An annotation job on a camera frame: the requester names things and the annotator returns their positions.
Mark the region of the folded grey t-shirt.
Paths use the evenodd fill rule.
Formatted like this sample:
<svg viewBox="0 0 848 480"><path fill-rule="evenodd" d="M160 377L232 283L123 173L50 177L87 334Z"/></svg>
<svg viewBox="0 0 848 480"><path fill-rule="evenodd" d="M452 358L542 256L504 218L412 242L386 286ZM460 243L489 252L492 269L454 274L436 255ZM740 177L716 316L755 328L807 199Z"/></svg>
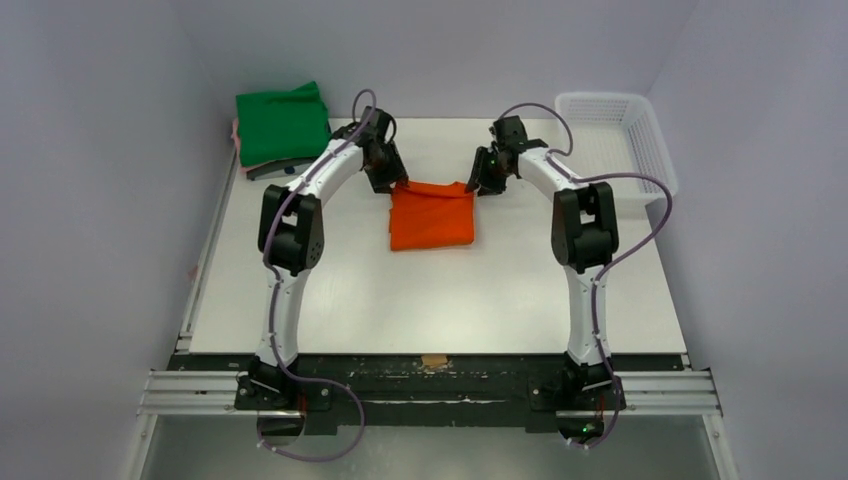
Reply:
<svg viewBox="0 0 848 480"><path fill-rule="evenodd" d="M279 162L274 162L270 165L247 172L245 173L245 176L249 181L296 177L304 173L316 160L316 157L280 159ZM285 167L294 167L295 173L291 175L286 174L284 172Z"/></svg>

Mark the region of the brown tape piece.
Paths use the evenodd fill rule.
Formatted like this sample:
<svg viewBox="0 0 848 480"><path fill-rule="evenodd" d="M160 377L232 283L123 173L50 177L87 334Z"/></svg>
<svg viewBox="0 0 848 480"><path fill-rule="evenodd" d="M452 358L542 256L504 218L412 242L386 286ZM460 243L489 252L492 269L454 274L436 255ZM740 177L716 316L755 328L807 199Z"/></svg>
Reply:
<svg viewBox="0 0 848 480"><path fill-rule="evenodd" d="M425 371L439 371L447 368L450 359L444 354L425 354L421 356L421 367Z"/></svg>

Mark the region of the folded green t-shirt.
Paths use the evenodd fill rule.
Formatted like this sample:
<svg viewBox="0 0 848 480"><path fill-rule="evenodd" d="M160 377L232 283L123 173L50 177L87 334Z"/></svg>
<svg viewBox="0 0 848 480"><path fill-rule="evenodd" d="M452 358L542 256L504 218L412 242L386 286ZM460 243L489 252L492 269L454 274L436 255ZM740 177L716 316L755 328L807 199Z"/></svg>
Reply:
<svg viewBox="0 0 848 480"><path fill-rule="evenodd" d="M293 90L240 94L235 102L239 159L245 168L316 157L329 142L329 113L314 81Z"/></svg>

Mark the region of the white plastic basket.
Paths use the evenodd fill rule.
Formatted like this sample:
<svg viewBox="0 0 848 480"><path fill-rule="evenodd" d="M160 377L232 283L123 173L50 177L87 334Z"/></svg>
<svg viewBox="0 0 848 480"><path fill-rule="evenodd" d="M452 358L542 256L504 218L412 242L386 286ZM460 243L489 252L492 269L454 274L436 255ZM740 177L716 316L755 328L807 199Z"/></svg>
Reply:
<svg viewBox="0 0 848 480"><path fill-rule="evenodd" d="M569 125L560 127L560 159L580 177L635 172L662 182L672 195L678 179L651 103L643 96L615 92L566 92L554 108Z"/></svg>

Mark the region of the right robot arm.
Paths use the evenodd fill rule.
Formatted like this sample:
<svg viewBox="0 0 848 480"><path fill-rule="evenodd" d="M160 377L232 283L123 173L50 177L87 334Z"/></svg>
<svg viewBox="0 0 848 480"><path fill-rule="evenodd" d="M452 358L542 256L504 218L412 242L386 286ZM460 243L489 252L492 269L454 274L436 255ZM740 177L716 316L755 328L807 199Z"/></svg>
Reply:
<svg viewBox="0 0 848 480"><path fill-rule="evenodd" d="M605 268L619 248L612 187L584 179L557 162L546 142L528 136L517 115L495 120L490 133L491 144L475 151L466 190L499 195L514 176L550 200L551 249L564 269L569 293L562 386L572 395L610 387Z"/></svg>

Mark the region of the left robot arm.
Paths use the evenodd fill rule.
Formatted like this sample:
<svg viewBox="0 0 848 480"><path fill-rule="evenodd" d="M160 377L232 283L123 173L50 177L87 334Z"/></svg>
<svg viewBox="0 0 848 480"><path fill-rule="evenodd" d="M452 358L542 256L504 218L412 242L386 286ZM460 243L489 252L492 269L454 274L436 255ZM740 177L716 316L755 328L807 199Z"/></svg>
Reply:
<svg viewBox="0 0 848 480"><path fill-rule="evenodd" d="M323 208L359 172L377 194L407 182L396 130L393 116L368 107L360 119L332 134L325 151L301 175L265 189L258 248L267 270L267 320L248 368L247 393L260 389L266 396L289 395L302 383L294 371L298 326L307 280L325 249Z"/></svg>

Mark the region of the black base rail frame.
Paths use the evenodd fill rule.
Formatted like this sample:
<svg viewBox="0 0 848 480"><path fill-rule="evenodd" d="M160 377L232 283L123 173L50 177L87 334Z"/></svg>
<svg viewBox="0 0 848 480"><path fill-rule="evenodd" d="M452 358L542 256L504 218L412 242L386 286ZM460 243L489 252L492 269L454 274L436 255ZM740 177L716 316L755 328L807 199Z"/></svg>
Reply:
<svg viewBox="0 0 848 480"><path fill-rule="evenodd" d="M564 391L557 355L448 355L425 371L421 356L304 355L310 382L293 394L247 393L242 356L175 357L152 372L139 411L160 416L243 416L272 435L333 435L342 427L521 428L594 439L625 416L716 415L710 373L675 355L619 355L622 388Z"/></svg>

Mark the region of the orange t-shirt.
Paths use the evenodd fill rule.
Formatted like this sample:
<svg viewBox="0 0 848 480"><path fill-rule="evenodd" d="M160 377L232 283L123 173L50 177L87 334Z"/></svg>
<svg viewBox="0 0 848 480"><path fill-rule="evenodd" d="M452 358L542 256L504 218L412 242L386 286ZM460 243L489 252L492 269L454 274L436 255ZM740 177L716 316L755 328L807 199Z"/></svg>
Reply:
<svg viewBox="0 0 848 480"><path fill-rule="evenodd" d="M475 196L462 182L397 184L391 202L393 252L466 246L475 240Z"/></svg>

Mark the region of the folded pink t-shirt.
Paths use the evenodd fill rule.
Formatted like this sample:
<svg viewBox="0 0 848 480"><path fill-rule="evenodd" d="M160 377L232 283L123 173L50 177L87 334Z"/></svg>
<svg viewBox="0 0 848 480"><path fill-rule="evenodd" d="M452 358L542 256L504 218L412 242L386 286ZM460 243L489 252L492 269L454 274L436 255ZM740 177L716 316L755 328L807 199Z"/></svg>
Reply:
<svg viewBox="0 0 848 480"><path fill-rule="evenodd" d="M255 165L250 165L250 166L245 166L243 164L242 159L241 159L242 139L241 139L240 134L239 134L239 119L238 118L234 118L231 122L230 139L232 140L233 145L234 145L236 163L238 164L240 171L243 172L243 173L247 173L247 172L250 172L252 170L256 170L260 167L270 165L274 162L279 162L279 159L272 159L272 160L264 161L264 162L261 162L261 163L255 164Z"/></svg>

